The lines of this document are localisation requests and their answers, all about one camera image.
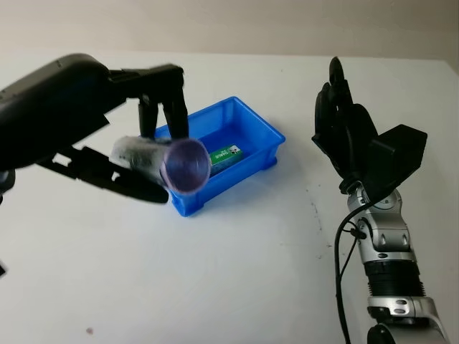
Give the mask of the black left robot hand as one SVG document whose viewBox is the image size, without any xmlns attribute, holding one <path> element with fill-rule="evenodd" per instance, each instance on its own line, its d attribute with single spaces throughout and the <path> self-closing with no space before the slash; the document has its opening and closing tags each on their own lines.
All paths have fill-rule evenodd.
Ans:
<svg viewBox="0 0 459 344">
<path fill-rule="evenodd" d="M 163 110 L 172 138 L 189 134 L 184 71 L 174 64 L 111 70 L 88 54 L 60 57 L 1 91 L 1 192 L 14 186 L 16 170 L 39 165 L 98 188 L 164 204 L 159 183 L 75 144 L 108 124 L 107 114 L 139 101 L 141 135 L 153 136 Z"/>
</svg>

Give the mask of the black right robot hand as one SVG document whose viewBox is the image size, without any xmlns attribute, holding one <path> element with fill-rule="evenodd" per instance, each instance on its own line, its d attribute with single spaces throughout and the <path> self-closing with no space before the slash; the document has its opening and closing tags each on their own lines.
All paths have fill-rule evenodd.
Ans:
<svg viewBox="0 0 459 344">
<path fill-rule="evenodd" d="M 366 173 L 366 149 L 377 137 L 368 111 L 352 100 L 338 57 L 329 65 L 329 80 L 316 97 L 312 141 L 329 158 L 342 178 L 342 194 L 349 194 Z"/>
</svg>

